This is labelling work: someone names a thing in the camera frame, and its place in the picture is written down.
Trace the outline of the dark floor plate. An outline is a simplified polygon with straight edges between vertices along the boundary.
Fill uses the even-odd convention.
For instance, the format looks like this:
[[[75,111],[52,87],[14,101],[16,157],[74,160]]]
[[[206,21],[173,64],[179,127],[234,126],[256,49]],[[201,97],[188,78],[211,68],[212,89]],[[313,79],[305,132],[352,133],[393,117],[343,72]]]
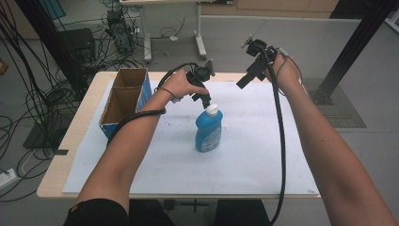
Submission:
[[[26,149],[57,149],[68,128],[67,122],[57,121],[54,124],[46,125],[36,123],[29,132],[23,146]]]

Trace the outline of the white power strip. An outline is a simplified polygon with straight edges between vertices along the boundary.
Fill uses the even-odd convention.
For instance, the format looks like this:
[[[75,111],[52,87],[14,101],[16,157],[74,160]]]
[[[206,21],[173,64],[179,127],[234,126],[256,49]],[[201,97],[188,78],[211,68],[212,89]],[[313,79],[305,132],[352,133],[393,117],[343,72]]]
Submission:
[[[14,169],[8,169],[0,174],[0,189],[10,185],[17,180]]]

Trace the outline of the white paper sheet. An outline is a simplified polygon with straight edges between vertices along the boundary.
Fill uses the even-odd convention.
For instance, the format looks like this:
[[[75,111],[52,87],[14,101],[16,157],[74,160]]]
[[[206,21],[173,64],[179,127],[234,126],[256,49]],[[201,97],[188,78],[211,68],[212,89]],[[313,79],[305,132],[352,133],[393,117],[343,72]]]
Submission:
[[[276,105],[268,83],[244,89],[233,82],[206,86],[223,114],[220,144],[207,153],[196,149],[200,102],[185,97],[168,104],[132,196],[317,195],[287,100]]]

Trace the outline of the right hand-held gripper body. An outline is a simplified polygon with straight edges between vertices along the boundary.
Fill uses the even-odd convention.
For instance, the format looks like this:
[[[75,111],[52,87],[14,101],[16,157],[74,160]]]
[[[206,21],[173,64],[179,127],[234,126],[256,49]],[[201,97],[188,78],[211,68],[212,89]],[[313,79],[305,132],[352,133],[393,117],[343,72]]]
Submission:
[[[274,64],[278,50],[263,40],[254,40],[252,36],[245,41],[243,47],[247,47],[246,53],[248,55],[255,57],[255,61],[247,68],[245,78],[265,79],[264,71],[268,66]]]

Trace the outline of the grey floor mat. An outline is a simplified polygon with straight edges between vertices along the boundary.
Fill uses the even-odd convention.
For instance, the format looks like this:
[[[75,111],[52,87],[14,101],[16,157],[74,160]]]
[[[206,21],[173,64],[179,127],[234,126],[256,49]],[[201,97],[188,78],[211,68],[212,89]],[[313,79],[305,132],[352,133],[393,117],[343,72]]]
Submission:
[[[318,109],[335,128],[366,128],[366,124],[340,86],[334,89],[325,104]]]

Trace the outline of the black wrist band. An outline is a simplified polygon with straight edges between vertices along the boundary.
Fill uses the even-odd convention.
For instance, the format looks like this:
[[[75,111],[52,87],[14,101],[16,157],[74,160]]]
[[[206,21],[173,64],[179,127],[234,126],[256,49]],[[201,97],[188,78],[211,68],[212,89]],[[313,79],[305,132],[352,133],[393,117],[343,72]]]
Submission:
[[[167,93],[170,95],[170,101],[171,101],[171,102],[179,102],[179,101],[180,101],[180,98],[177,97],[176,95],[174,95],[174,94],[173,94],[170,90],[168,90],[168,89],[165,89],[165,88],[163,88],[163,87],[160,87],[160,88],[157,88],[157,90],[163,90],[163,91],[167,92]]]

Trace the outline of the black box case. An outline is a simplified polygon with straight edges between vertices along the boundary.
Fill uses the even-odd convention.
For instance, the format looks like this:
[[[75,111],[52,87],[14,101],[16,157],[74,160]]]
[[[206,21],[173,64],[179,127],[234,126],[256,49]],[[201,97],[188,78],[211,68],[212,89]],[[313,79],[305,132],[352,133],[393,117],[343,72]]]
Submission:
[[[58,32],[67,50],[78,62],[91,62],[95,58],[95,40],[89,28]]]

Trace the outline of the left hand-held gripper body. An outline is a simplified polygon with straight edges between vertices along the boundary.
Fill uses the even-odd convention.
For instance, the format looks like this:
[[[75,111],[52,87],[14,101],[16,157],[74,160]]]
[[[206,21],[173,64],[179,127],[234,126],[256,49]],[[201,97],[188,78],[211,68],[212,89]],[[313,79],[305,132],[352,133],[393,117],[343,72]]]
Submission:
[[[203,66],[194,62],[189,62],[188,66],[190,67],[190,70],[186,73],[188,83],[195,87],[196,90],[206,89],[204,83],[212,76],[215,76],[213,61],[208,60]]]

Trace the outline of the white desk frame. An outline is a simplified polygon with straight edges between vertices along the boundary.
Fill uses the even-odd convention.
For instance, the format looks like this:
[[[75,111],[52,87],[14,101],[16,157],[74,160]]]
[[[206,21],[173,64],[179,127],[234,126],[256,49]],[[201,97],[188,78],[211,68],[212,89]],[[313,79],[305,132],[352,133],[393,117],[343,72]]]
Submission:
[[[177,3],[195,3],[196,4],[196,29],[194,30],[194,38],[199,50],[199,56],[202,59],[207,57],[205,45],[201,35],[201,3],[202,2],[213,2],[214,0],[120,0],[120,3],[124,6],[134,6],[138,8],[140,22],[143,32],[143,56],[145,62],[152,61],[152,41],[151,35],[148,31],[146,22],[145,5],[151,4],[177,4]]]

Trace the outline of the blue cardboard box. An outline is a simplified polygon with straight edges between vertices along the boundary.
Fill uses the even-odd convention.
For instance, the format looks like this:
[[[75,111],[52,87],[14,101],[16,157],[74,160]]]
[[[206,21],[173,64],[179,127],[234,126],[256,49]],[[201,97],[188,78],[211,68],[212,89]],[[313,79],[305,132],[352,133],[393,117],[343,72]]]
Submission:
[[[122,68],[112,84],[100,127],[107,138],[118,124],[141,109],[152,97],[152,87],[146,68]]]

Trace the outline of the person's left leg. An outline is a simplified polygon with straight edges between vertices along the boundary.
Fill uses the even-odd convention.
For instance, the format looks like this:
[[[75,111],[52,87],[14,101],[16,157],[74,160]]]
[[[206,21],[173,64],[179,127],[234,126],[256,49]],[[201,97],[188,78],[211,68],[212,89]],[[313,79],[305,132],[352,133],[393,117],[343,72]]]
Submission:
[[[79,202],[63,226],[175,226],[157,200],[129,200],[129,211],[108,199]]]

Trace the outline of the person's right hand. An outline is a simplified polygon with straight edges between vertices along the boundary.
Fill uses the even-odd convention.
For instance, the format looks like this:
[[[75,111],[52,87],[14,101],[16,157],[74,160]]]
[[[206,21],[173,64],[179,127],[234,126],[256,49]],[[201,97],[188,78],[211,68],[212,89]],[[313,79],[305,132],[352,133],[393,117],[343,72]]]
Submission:
[[[284,95],[288,95],[295,89],[302,89],[300,71],[290,57],[277,53],[272,70],[275,73],[278,88]]]

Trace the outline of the person's left hand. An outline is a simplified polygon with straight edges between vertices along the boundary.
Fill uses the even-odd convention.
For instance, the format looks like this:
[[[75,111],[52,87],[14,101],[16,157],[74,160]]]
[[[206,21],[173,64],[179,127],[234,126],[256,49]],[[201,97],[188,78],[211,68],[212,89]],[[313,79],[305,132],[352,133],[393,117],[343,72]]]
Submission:
[[[193,94],[196,90],[195,87],[191,86],[188,83],[184,69],[180,69],[176,73],[174,73],[161,87],[170,90],[180,99],[188,94]],[[207,94],[208,90],[197,89],[196,92],[197,94]],[[157,90],[154,93],[154,98],[158,104],[166,104],[170,101],[170,95],[163,90]]]

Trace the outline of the blue bottle with white cap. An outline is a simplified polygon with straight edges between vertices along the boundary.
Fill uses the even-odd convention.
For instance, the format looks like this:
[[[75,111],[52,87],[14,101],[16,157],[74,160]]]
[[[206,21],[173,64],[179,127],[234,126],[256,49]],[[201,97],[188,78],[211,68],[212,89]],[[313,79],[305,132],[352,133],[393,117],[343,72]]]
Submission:
[[[209,105],[197,117],[196,148],[201,153],[206,153],[216,148],[221,140],[222,112],[216,104]]]

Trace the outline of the computer tower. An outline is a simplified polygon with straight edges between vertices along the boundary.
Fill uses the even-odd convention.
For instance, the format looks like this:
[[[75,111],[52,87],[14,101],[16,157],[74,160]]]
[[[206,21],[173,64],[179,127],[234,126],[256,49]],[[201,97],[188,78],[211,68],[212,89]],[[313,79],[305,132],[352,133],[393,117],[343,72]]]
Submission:
[[[118,53],[121,55],[132,53],[134,47],[131,29],[125,22],[122,9],[108,10],[106,20]]]

